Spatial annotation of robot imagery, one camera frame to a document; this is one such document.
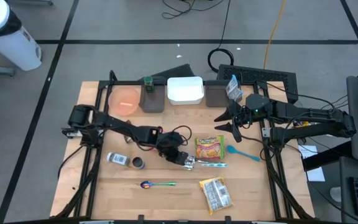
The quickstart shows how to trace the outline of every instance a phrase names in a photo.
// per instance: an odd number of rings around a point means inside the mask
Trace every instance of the small can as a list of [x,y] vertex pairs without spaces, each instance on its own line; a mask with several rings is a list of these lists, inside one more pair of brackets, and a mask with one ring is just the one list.
[[153,77],[144,77],[144,88],[146,89],[147,93],[154,92],[154,82]]
[[129,162],[131,160],[127,156],[123,156],[121,154],[109,152],[109,154],[107,154],[107,161],[108,162],[113,162],[115,164],[120,164],[120,165],[123,165],[123,166],[128,166]]
[[132,165],[134,165],[134,167],[136,169],[144,169],[144,167],[145,167],[145,164],[144,164],[143,160],[140,157],[135,157],[132,160]]

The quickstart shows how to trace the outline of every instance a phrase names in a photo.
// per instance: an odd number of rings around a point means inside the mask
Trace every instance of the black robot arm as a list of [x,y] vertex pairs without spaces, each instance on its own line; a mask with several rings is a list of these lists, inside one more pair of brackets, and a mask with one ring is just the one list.
[[315,125],[293,129],[264,128],[263,137],[269,138],[268,143],[272,146],[281,146],[295,138],[323,134],[349,138],[356,133],[353,117],[344,111],[297,108],[292,104],[271,100],[258,94],[249,95],[245,106],[232,101],[226,111],[214,121],[232,120],[232,123],[216,126],[215,129],[233,133],[234,139],[240,142],[242,138],[238,131],[239,127],[264,119],[277,124],[291,123],[295,119],[317,122]]
[[[89,122],[90,114],[94,120]],[[178,147],[184,143],[182,136],[174,131],[163,133],[161,127],[134,126],[98,111],[94,106],[76,105],[71,112],[68,125],[82,134],[81,145],[96,147],[99,144],[99,130],[111,130],[129,136],[139,146],[154,147],[167,161],[192,169],[195,158]]]

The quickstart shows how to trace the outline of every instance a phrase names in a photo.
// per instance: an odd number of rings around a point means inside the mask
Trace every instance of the white trash can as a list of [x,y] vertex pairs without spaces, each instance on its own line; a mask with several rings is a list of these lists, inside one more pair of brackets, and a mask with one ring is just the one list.
[[24,71],[41,65],[41,48],[4,0],[0,0],[0,53]]

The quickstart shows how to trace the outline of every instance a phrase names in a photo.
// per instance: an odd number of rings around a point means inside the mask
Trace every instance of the paper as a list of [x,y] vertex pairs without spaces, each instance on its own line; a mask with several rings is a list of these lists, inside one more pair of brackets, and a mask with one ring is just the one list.
[[[305,145],[301,146],[301,145],[299,145],[298,147],[302,153],[302,158],[304,158],[304,159],[317,154],[316,146],[305,146]],[[323,168],[321,168],[321,167],[308,171],[308,177],[309,177],[309,181],[314,181],[314,182],[325,182],[326,181],[326,179],[324,178]]]

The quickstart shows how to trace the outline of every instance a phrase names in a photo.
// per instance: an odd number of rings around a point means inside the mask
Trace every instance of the plastic spoon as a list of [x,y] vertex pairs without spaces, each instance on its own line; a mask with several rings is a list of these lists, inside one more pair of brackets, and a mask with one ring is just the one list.
[[168,185],[168,186],[175,186],[177,183],[176,182],[167,182],[167,183],[151,183],[149,181],[143,181],[140,186],[143,189],[149,189],[151,186],[156,186],[156,185]]
[[248,158],[250,158],[250,159],[253,159],[253,160],[255,160],[255,161],[260,161],[260,158],[259,157],[257,157],[257,156],[251,156],[251,155],[248,155],[248,154],[246,154],[246,153],[244,153],[244,152],[240,152],[240,151],[238,151],[236,148],[234,148],[233,146],[227,146],[227,151],[229,152],[229,153],[237,153],[237,154],[240,154],[240,155],[243,155],[243,156],[246,156],[246,157],[248,157]]

